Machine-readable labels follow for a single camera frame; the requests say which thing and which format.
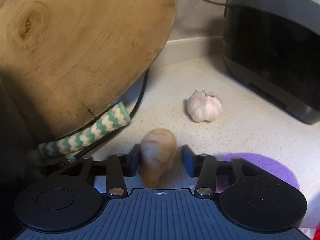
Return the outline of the round wooden cutting board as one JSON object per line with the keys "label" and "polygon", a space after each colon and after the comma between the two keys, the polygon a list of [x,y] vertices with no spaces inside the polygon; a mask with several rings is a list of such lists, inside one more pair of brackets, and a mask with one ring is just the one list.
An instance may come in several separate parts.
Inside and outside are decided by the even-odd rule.
{"label": "round wooden cutting board", "polygon": [[37,142],[101,116],[165,46],[177,0],[1,0],[1,76]]}

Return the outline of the dark blue electric kettle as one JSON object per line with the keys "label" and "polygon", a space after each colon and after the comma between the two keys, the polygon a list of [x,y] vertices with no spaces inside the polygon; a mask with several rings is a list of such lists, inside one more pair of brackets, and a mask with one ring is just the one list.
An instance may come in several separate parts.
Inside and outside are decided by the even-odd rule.
{"label": "dark blue electric kettle", "polygon": [[1,180],[35,180],[35,145],[4,82],[1,82]]}

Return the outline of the purple pink sponge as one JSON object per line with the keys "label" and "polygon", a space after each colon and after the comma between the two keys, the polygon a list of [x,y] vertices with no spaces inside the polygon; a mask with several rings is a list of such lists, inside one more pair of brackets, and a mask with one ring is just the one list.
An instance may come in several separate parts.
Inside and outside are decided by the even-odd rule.
{"label": "purple pink sponge", "polygon": [[[231,161],[233,157],[243,158],[255,166],[285,181],[296,189],[300,189],[294,173],[285,165],[272,158],[255,153],[229,153],[225,155],[223,161]],[[216,179],[216,193],[221,193],[228,186],[232,185],[234,183],[233,180],[233,171],[231,171],[230,174],[218,175]]]}

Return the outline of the white garlic bulb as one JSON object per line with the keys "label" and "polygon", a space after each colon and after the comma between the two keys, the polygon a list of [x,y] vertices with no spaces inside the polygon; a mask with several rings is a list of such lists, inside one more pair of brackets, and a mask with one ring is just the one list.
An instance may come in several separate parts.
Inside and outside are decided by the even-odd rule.
{"label": "white garlic bulb", "polygon": [[187,98],[187,112],[194,122],[213,122],[223,112],[223,104],[216,93],[195,90]]}

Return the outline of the green striped dish cloth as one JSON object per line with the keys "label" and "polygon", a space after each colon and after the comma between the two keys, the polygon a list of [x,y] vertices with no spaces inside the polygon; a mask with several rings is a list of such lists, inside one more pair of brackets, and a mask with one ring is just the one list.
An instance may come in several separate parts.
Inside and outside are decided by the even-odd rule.
{"label": "green striped dish cloth", "polygon": [[130,121],[130,114],[120,101],[88,128],[59,140],[41,143],[38,145],[38,149],[44,158],[78,152],[109,133],[128,125]]}

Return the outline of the black rice cooker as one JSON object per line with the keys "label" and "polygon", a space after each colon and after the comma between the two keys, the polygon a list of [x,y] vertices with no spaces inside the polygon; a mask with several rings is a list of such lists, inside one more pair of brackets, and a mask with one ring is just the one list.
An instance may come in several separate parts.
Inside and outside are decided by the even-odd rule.
{"label": "black rice cooker", "polygon": [[305,124],[319,122],[319,4],[227,0],[222,57],[233,78]]}

